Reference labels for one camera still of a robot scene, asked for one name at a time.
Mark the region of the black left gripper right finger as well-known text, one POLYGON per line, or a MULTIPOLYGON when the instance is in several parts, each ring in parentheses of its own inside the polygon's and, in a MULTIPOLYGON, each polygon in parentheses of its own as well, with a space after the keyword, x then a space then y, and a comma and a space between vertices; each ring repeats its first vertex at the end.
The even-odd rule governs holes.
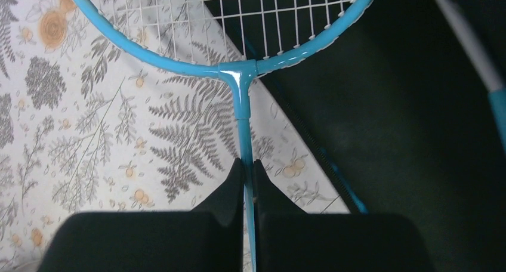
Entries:
POLYGON ((415 224, 398 214, 303 211, 253 164, 258 271, 434 271, 415 224))

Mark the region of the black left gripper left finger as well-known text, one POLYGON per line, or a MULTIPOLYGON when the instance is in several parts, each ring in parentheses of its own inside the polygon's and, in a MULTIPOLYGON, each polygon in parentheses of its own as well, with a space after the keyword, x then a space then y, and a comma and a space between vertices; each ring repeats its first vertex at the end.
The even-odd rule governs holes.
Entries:
POLYGON ((236 159, 225 181, 190 211, 74 214, 39 271, 241 271, 244 176, 236 159))

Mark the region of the blue racket cover bag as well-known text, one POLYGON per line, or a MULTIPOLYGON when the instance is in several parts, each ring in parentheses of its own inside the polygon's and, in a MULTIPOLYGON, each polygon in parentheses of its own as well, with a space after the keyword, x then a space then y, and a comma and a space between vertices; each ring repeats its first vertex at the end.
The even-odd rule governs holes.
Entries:
MULTIPOLYGON (((505 81, 505 0, 456 2, 505 81)), ((414 222, 437 271, 505 270, 505 148, 435 0, 374 0, 261 82, 356 208, 414 222)))

